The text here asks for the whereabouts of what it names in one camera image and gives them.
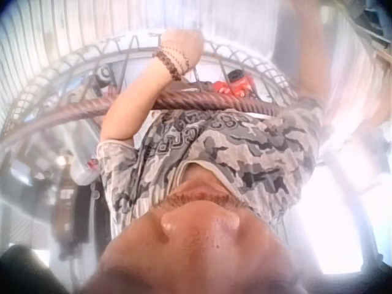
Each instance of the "metal frame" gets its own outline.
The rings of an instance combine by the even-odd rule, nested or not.
[[[30,80],[24,89],[14,100],[6,121],[0,133],[0,138],[4,138],[20,123],[22,123],[34,110],[40,108],[42,104],[53,95],[58,87],[65,90],[70,80],[75,76],[85,74],[86,72],[96,73],[99,66],[103,63],[110,64],[113,62],[124,61],[122,65],[121,78],[118,85],[122,85],[126,72],[126,67],[130,59],[144,58],[152,56],[157,50],[160,41],[160,34],[151,34],[150,37],[156,37],[156,47],[143,47],[140,45],[140,36],[137,34],[129,34],[118,37],[109,38],[103,42],[94,45],[87,45],[81,49],[69,53],[61,57],[58,61],[51,63],[40,75]],[[224,71],[223,62],[231,67],[246,70],[256,79],[265,85],[266,90],[270,93],[271,98],[275,97],[271,94],[271,89],[279,93],[281,104],[287,105],[288,100],[296,97],[295,91],[289,80],[280,73],[272,64],[262,61],[261,57],[250,55],[249,53],[234,48],[231,45],[216,44],[210,40],[205,42],[205,52],[202,57],[220,64]],[[86,90],[92,83],[92,77],[87,81]]]

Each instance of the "red object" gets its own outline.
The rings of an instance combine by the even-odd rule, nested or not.
[[[215,92],[221,94],[234,94],[236,97],[246,97],[252,91],[252,85],[254,85],[253,78],[250,75],[245,75],[245,77],[232,82],[233,92],[231,92],[230,87],[224,81],[215,82],[213,88]]]

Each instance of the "shirt sleeve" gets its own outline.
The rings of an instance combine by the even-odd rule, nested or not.
[[[137,164],[138,150],[117,140],[107,140],[97,147],[102,184],[111,218],[122,227],[128,213],[132,173]]]
[[[282,133],[290,146],[294,146],[292,151],[300,168],[308,174],[306,179],[313,173],[319,154],[323,109],[320,99],[300,97],[279,115],[283,120]]]
[[[282,111],[281,134],[287,142],[286,185],[295,204],[301,195],[301,188],[309,181],[316,166],[320,147],[320,129],[323,105],[319,99],[302,97],[297,103]]]

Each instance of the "hand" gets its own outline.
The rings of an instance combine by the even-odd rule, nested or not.
[[[162,34],[160,49],[170,58],[178,73],[184,75],[199,62],[204,39],[198,30],[169,30]]]

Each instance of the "wrist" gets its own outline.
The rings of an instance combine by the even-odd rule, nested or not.
[[[162,61],[156,57],[149,62],[141,78],[147,78],[149,83],[154,83],[160,88],[164,88],[172,82],[172,75]]]

